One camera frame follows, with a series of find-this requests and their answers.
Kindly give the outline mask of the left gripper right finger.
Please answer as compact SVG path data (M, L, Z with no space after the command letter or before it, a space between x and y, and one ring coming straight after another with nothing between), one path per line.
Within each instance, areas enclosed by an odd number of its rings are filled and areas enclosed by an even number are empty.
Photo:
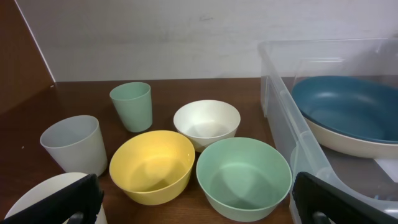
M308 172L296 175L292 198L303 224L397 224L397 219Z

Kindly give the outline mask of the cream wide bowl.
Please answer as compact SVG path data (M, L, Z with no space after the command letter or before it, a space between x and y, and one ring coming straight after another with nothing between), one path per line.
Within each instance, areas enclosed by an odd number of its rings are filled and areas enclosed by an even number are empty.
M397 159L397 144L365 141L345 136L323 128L305 118L316 140L334 151L370 159Z

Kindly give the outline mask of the blue wide bowl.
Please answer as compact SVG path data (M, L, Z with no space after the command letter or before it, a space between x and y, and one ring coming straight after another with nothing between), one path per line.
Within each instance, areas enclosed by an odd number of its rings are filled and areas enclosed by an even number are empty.
M294 85L292 98L311 122L371 142L397 143L397 88L344 76L319 76Z

